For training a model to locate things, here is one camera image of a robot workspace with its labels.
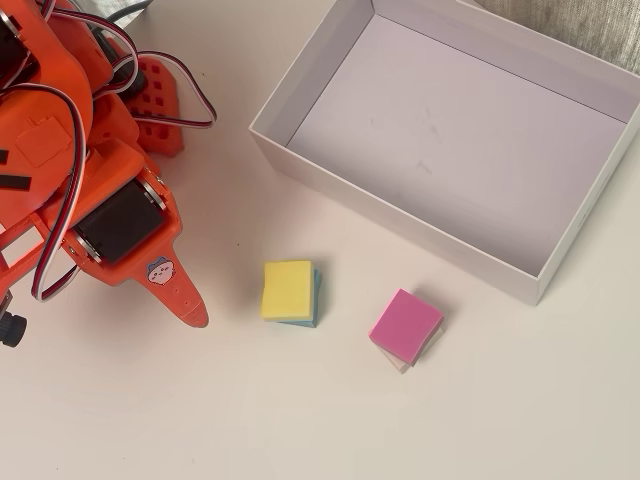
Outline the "orange gripper black servo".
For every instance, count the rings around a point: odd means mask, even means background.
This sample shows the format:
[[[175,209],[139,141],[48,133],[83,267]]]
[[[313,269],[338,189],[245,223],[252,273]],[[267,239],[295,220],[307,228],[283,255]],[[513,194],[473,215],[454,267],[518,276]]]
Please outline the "orange gripper black servo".
[[[63,249],[85,273],[112,286],[135,280],[183,323],[204,328],[204,300],[173,251],[180,232],[173,194],[146,153],[127,143],[92,149]]]

